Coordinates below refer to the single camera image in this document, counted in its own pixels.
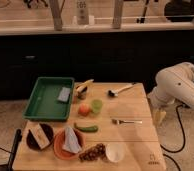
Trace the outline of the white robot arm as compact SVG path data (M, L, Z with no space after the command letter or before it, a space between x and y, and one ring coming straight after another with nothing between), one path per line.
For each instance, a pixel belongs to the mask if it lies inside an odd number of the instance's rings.
M155 126L166 116L165 107L179 100L194 110L194 64L182 62L160 70L156 86L147 95Z

